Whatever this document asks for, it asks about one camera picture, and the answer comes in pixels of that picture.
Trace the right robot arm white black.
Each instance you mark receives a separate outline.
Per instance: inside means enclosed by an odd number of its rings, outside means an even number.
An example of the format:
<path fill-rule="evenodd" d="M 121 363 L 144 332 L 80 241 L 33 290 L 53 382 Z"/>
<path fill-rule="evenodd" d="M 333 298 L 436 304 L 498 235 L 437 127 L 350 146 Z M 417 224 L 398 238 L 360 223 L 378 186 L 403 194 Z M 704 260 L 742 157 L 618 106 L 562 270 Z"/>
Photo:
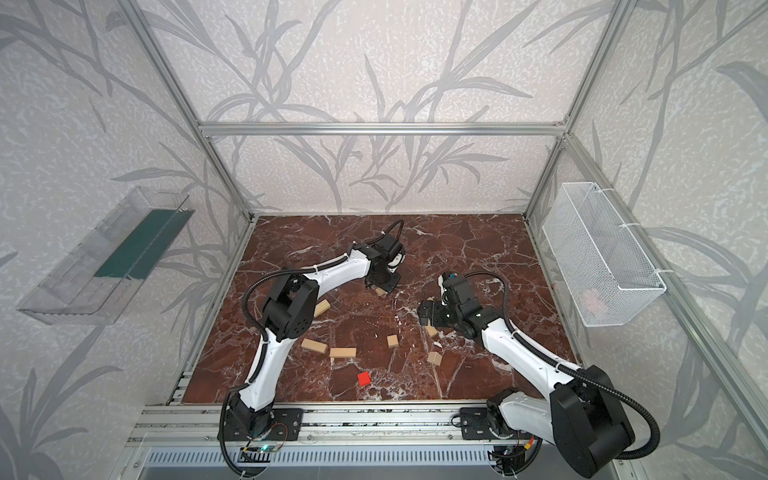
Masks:
<path fill-rule="evenodd" d="M 524 431 L 546 441 L 584 478 L 613 460 L 655 452 L 661 431 L 644 406 L 615 389 L 602 369 L 582 368 L 534 341 L 512 322 L 506 307 L 482 305 L 469 279 L 443 273 L 439 299 L 422 301 L 417 314 L 421 324 L 451 328 L 501 358 L 539 392 L 532 398 L 508 391 L 488 400 L 496 436 Z"/>

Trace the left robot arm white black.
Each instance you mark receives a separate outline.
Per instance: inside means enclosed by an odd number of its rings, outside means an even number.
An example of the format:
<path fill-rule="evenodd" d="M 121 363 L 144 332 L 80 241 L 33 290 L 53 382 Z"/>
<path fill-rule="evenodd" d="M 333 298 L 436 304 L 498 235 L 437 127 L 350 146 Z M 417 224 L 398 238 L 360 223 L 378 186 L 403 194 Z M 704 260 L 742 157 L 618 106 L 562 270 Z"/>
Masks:
<path fill-rule="evenodd" d="M 383 232 L 334 259 L 304 268 L 285 267 L 251 285 L 241 308 L 259 332 L 260 343 L 246 380 L 225 396 L 217 439 L 251 440 L 271 428 L 279 377 L 292 346 L 311 326 L 321 296 L 357 279 L 390 292 L 401 278 L 397 269 L 404 257 L 399 236 Z"/>

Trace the red cube block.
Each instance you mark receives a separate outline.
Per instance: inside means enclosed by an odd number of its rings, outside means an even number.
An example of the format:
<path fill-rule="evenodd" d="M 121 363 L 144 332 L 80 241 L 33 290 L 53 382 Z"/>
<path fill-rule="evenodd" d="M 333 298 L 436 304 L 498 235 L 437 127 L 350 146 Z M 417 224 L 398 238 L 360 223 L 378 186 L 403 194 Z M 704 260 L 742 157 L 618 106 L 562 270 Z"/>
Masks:
<path fill-rule="evenodd" d="M 357 375 L 357 381 L 358 381 L 358 385 L 361 387 L 370 385 L 372 382 L 370 373 L 367 371 L 359 373 Z"/>

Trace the small wood cube right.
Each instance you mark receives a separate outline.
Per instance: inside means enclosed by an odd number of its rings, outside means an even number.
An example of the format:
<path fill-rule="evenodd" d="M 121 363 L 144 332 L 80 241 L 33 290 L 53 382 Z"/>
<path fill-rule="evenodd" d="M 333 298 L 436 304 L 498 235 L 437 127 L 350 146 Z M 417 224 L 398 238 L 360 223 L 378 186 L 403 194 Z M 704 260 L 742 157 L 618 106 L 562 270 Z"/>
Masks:
<path fill-rule="evenodd" d="M 427 362 L 434 366 L 440 366 L 442 364 L 443 356 L 436 352 L 432 351 L 427 356 Z"/>

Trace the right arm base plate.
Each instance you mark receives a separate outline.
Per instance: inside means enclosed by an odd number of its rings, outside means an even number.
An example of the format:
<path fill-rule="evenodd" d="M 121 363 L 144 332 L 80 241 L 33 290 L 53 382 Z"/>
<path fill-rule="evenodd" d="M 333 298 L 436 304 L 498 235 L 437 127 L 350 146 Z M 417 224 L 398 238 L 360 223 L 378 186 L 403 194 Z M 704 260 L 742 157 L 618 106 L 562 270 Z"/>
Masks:
<path fill-rule="evenodd" d="M 486 407 L 464 407 L 458 412 L 458 428 L 463 440 L 511 440 L 527 442 L 532 435 L 504 426 Z"/>

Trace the aluminium front rail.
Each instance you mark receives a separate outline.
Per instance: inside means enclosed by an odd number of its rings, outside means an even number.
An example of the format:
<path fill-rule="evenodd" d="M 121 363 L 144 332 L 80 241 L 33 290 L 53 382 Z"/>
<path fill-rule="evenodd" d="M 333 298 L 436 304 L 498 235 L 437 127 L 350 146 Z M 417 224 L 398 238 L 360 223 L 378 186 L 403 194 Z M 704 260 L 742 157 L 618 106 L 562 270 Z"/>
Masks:
<path fill-rule="evenodd" d="M 460 445 L 465 432 L 477 435 L 458 416 L 462 408 L 483 408 L 483 401 L 387 401 L 277 403 L 274 416 L 298 432 L 289 446 Z M 220 406 L 185 404 L 147 406 L 128 446 L 215 446 Z"/>

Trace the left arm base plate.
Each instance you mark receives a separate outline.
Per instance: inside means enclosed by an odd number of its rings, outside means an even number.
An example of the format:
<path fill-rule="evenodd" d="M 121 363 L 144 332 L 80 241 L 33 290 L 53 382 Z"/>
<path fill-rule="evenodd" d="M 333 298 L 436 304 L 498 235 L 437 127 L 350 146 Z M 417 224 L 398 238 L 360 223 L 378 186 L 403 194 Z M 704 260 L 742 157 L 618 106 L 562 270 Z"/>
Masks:
<path fill-rule="evenodd" d="M 277 408 L 260 412 L 229 408 L 219 428 L 218 440 L 224 442 L 254 440 L 296 441 L 304 410 Z"/>

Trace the clear plastic wall bin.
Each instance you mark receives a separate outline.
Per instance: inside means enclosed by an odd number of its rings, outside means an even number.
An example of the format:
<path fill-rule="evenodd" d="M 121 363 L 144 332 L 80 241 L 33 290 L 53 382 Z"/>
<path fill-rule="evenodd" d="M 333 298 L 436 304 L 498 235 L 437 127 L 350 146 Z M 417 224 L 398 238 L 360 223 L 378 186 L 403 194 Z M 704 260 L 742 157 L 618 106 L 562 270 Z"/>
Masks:
<path fill-rule="evenodd" d="M 189 195 L 134 188 L 19 303 L 48 325 L 111 325 L 195 210 Z"/>

